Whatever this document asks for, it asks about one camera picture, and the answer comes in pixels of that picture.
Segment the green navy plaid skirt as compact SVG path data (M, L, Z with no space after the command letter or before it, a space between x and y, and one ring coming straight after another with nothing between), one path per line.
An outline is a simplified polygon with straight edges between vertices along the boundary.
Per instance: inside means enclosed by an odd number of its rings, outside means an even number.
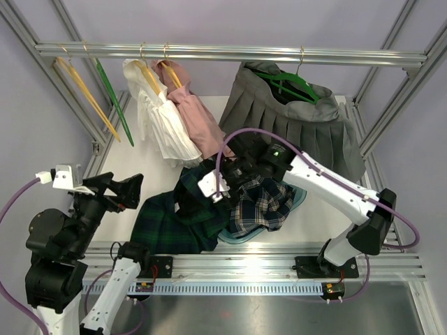
M174 189L145 200L133 226L130 241L152 254L199 254L213 251L219 233L229 225L225 202L205 197L198 182L215 167L208 159L183 168Z

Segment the green hanger of plaid skirt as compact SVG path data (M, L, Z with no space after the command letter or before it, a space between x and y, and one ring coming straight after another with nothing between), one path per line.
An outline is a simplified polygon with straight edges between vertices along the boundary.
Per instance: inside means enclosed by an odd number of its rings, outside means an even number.
M112 87L112 85L111 85L111 83L110 83L110 81L108 79L108 76L107 76L107 74L106 74L106 72L105 72L101 62L99 61L98 58L93 58L90 55L90 53L89 53L89 51L87 49L87 44L86 44L85 41L83 41L82 44L83 44L83 48L85 49L85 52L87 53L89 58L94 62L95 66L96 66L98 74L100 75L100 78L101 78L101 80L103 81L103 83L105 85L105 89L106 89L106 91L107 91L107 93L109 95L109 98L110 98L113 106L115 107L115 110L116 110L116 112L118 114L119 120L121 121L122 128L124 129L124 132L125 132L125 134L127 136L127 139L129 141L130 145L132 147L134 147L135 144L134 144L133 137L131 135L129 126L128 126L127 121L126 121L126 117L124 116L124 112L123 112L122 107L121 107L121 105L120 105L120 103L118 101L118 98L117 98L117 95L115 93L115 90L113 89L113 87Z

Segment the navy white plaid skirt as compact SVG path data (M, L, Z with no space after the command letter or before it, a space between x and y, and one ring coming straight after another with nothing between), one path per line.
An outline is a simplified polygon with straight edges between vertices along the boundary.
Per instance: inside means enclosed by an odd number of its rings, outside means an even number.
M239 200L230 211L228 231L244 237L258 228L279 230L290 214L296 190L271 178L255 177L239 187Z

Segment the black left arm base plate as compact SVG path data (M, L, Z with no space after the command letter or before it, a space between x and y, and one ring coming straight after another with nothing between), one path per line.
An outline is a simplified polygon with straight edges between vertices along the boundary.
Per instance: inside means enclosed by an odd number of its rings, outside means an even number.
M147 268L147 278L168 279L172 278L173 273L173 257L172 256L151 256Z

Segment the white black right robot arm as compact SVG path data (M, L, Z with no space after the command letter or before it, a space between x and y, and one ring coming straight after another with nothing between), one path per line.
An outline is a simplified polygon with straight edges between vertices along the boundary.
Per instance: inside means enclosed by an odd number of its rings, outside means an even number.
M327 240L305 269L315 278L330 278L343 271L354 257L378 255L395 217L397 196L385 188L380 192L363 188L323 167L303 150L266 131L243 128L229 135L224 144L234 161L218 158L219 183L234 189L247 177L260 175L310 191L341 211L351 225Z

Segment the yellow plastic hanger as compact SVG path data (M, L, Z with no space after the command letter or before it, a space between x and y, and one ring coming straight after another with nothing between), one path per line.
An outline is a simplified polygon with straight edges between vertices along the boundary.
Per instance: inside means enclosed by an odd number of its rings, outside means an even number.
M68 56L68 61L64 60L62 57L57 57L56 61L57 63L68 73L72 81L75 83L75 85L78 87L78 89L81 91L83 96L87 99L89 104L93 107L94 111L97 113L97 115L101 118L103 123L106 125L107 129L112 133L114 138L121 142L121 138L118 135L115 127L111 124L109 118L105 115L105 112L102 110L96 99L91 94L90 90L88 89L87 85L83 81L83 79L80 77L80 74L77 72L73 64L71 63L71 55L69 54L68 50L62 46L59 45L59 47L66 53Z

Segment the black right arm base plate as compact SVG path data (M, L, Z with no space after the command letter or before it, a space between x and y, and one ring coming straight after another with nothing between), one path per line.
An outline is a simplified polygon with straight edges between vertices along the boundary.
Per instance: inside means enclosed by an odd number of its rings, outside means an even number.
M317 256L296 256L293 269L298 278L358 278L359 271L355 258L347 260L342 266L332 265L326 260L318 262Z

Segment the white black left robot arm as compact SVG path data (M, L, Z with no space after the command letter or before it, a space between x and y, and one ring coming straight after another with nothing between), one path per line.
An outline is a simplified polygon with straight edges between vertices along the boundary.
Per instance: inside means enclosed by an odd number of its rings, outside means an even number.
M87 271L82 259L106 212L138 207L142 182L142 174L114 181L111 172L84 179L68 191L74 200L71 215L46 209L31 221L26 241L31 266L25 291L42 334L110 334L130 285L150 272L149 251L135 242L123 243L100 297L80 319Z

